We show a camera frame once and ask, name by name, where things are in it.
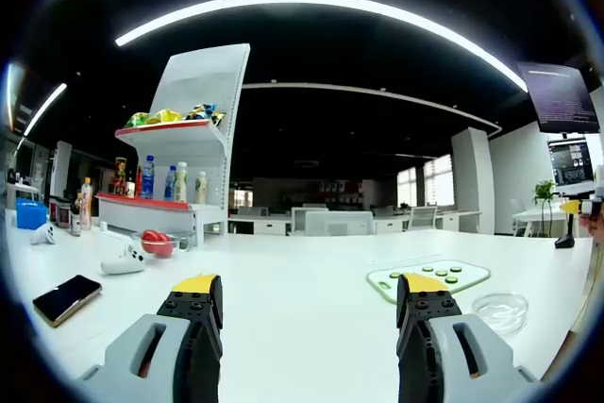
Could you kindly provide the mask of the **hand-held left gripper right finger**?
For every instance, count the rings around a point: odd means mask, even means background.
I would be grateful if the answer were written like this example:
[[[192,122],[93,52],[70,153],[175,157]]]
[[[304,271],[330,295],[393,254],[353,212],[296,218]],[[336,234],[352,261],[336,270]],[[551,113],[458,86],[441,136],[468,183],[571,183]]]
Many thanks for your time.
[[[540,392],[503,339],[417,275],[397,278],[396,327],[400,402],[526,402]]]

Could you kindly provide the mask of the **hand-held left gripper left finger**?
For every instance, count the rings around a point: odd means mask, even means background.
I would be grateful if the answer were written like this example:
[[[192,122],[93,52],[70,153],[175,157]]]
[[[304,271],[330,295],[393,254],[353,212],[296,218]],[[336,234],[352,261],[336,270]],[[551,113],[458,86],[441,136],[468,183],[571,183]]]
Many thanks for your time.
[[[117,337],[77,384],[93,402],[216,402],[223,347],[218,275],[178,283]]]

